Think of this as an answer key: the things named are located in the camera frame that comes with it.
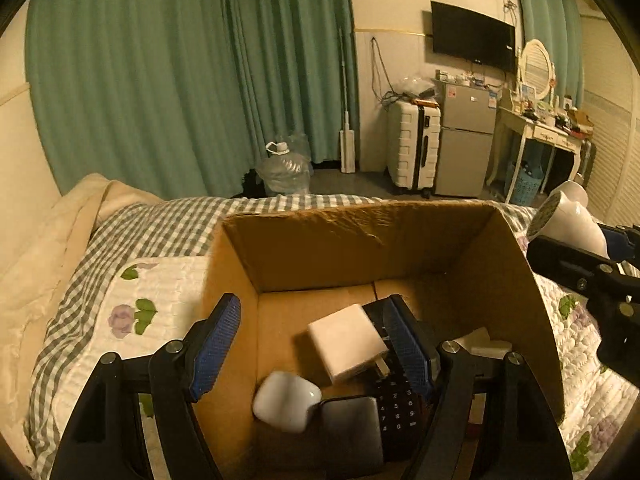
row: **suitcase handle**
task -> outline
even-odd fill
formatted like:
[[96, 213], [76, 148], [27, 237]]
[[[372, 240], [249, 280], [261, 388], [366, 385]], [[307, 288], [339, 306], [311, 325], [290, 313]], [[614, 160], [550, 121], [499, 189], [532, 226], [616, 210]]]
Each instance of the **suitcase handle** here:
[[427, 164], [427, 150], [429, 149], [429, 136], [425, 135], [422, 138], [422, 163], [420, 166], [422, 168]]

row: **keypad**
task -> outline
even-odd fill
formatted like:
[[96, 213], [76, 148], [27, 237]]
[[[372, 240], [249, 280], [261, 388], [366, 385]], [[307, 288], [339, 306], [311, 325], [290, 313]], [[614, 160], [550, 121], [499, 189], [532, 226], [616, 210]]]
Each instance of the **keypad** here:
[[396, 353], [391, 346], [382, 321], [382, 302], [364, 306], [364, 311], [385, 341], [389, 352], [385, 362], [391, 373], [373, 381], [368, 392], [378, 402], [378, 418], [382, 435], [382, 449], [386, 462], [411, 458], [424, 431], [428, 410], [420, 396], [411, 389]]

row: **beige blanket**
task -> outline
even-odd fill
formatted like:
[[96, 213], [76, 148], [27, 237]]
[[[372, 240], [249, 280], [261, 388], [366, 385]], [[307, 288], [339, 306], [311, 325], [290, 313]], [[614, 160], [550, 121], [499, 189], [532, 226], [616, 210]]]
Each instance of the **beige blanket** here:
[[22, 424], [46, 327], [91, 233], [118, 209], [137, 202], [162, 201], [99, 174], [85, 177], [53, 206], [26, 250], [0, 276], [0, 431], [25, 465], [33, 455]]

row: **white suitcase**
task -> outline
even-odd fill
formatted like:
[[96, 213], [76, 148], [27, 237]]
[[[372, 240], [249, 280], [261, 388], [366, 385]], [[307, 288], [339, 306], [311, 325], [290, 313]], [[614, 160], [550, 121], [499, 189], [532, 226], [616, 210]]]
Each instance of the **white suitcase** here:
[[428, 196], [433, 188], [440, 145], [440, 108], [396, 101], [387, 117], [386, 166], [403, 189]]

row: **green curtain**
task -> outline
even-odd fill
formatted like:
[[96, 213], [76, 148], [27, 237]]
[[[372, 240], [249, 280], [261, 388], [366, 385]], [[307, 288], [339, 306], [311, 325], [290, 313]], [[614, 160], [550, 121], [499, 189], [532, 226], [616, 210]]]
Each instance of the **green curtain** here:
[[556, 66], [555, 94], [582, 98], [582, 29], [575, 0], [520, 0], [525, 40], [542, 41]]
[[315, 162], [338, 159], [344, 53], [351, 121], [357, 130], [350, 0], [223, 0], [247, 120], [257, 149], [273, 134], [305, 132]]
[[163, 198], [232, 196], [295, 130], [336, 159], [338, 27], [349, 0], [31, 0], [27, 78], [60, 191], [97, 171]]

